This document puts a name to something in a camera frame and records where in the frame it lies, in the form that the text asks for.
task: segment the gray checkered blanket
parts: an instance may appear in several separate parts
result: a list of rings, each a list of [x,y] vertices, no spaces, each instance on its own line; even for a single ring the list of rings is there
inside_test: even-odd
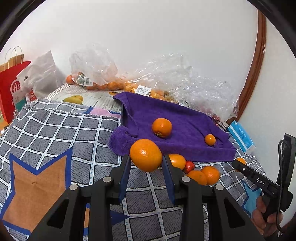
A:
[[[8,130],[0,137],[0,211],[11,194],[11,168],[9,154],[19,158],[34,169],[73,148],[71,183],[91,185],[108,175],[113,167],[120,165],[121,156],[108,147],[113,129],[120,119],[87,114],[89,107],[53,101],[35,101],[20,111]],[[265,174],[254,156],[245,156],[232,136],[229,140],[237,148],[235,158],[244,157],[247,164]],[[236,172],[231,162],[195,162],[195,169],[212,165],[220,171],[219,183],[226,187],[236,201],[243,205],[247,199],[243,181],[251,190],[257,187],[241,173]],[[209,240],[208,216],[204,209],[205,240]],[[180,235],[182,207],[174,206],[168,198],[161,168],[143,172],[132,165],[126,196],[120,206],[111,210],[129,216],[112,226],[116,240],[169,240],[177,241]],[[28,233],[20,232],[15,225],[5,223],[15,240],[25,241]]]

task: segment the human hand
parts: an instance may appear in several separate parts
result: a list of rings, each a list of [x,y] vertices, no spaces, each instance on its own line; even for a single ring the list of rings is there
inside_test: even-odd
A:
[[[264,221],[262,214],[266,211],[266,205],[263,202],[262,196],[256,199],[256,209],[252,212],[251,221],[254,223],[258,231],[264,237],[272,235],[276,230],[276,213],[268,216],[267,223]],[[284,215],[279,212],[279,223],[283,220]]]

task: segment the brown trim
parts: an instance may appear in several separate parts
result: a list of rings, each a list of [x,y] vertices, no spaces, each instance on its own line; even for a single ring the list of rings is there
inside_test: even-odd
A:
[[[258,10],[258,32],[257,32],[257,41],[255,46],[255,52],[253,56],[253,61],[250,67],[249,74],[246,79],[246,83],[244,84],[244,88],[239,96],[238,106],[239,111],[236,118],[231,118],[227,120],[227,124],[231,124],[233,120],[238,121],[242,116],[250,98],[255,88],[256,82],[259,77],[259,73],[261,70],[264,52],[265,52],[265,44],[266,44],[266,18]]]

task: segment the blue tissue package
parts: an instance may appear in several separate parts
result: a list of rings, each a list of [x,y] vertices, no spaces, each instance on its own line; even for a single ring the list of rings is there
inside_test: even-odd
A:
[[[244,130],[240,123],[235,120],[231,123],[231,125],[227,128],[234,139],[239,144],[240,148],[247,155],[251,154],[256,148],[252,139],[248,135],[248,133]]]

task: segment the towel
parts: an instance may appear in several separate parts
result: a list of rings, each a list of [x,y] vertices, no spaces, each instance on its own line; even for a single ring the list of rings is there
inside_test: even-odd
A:
[[[132,144],[139,139],[153,141],[162,154],[180,154],[186,160],[199,162],[231,161],[235,147],[229,135],[219,129],[204,113],[174,103],[122,92],[113,97],[122,102],[122,123],[114,129],[109,147],[117,155],[129,154]],[[161,139],[152,132],[152,123],[157,118],[166,118],[172,125],[170,136]],[[216,137],[214,146],[205,143],[205,136]]]

